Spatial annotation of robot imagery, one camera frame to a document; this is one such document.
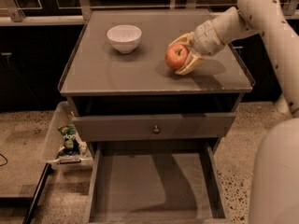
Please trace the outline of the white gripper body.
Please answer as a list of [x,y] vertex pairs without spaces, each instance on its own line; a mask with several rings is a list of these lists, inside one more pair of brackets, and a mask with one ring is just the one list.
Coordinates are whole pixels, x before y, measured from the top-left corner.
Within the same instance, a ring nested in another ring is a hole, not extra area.
[[202,55],[213,56],[224,49],[224,27],[216,20],[208,20],[196,27],[192,35],[193,48]]

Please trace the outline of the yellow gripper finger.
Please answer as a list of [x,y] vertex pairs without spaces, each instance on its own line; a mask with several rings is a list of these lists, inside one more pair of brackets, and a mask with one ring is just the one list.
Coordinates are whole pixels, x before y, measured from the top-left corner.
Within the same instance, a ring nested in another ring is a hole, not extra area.
[[176,71],[177,75],[185,76],[202,64],[203,56],[198,52],[190,52],[185,64]]
[[170,43],[170,46],[173,46],[175,44],[180,44],[180,45],[183,45],[185,47],[191,47],[192,46],[192,36],[193,36],[193,32],[181,35],[178,38],[176,38],[175,40],[173,40]]

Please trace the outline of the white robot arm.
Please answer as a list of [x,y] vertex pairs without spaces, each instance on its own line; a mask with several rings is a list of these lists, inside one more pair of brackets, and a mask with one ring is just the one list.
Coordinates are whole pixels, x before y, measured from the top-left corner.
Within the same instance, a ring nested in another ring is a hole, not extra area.
[[279,0],[237,0],[236,7],[178,37],[192,51],[177,73],[190,73],[205,56],[254,34],[263,41],[292,117],[270,130],[257,151],[249,224],[299,224],[299,36]]

